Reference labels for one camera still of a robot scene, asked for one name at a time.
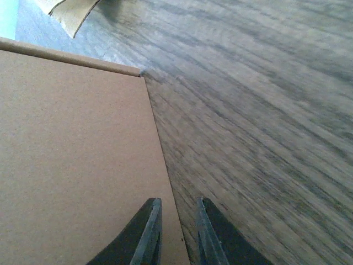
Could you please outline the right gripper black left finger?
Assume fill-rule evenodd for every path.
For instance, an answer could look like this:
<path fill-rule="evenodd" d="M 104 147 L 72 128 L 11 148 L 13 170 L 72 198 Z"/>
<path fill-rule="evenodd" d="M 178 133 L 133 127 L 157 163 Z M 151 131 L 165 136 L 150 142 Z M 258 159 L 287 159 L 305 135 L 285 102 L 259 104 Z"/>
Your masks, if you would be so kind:
<path fill-rule="evenodd" d="M 160 264 L 161 245 L 162 200 L 149 198 L 88 264 Z"/>

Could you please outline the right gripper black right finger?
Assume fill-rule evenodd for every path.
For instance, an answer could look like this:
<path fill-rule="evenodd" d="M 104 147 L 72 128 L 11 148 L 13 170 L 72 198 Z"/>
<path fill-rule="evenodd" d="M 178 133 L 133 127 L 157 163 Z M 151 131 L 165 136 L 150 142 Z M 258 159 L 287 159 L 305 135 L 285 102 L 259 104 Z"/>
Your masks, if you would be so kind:
<path fill-rule="evenodd" d="M 228 221 L 211 199 L 197 199 L 200 264 L 272 264 Z"/>

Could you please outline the brown cardboard paper box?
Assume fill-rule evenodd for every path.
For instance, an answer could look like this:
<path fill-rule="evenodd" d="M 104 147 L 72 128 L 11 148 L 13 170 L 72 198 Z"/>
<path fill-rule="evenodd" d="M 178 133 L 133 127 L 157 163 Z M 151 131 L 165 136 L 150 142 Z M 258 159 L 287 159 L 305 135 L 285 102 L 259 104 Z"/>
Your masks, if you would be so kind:
<path fill-rule="evenodd" d="M 149 198 L 189 264 L 140 70 L 1 38 L 1 263 L 86 264 Z"/>

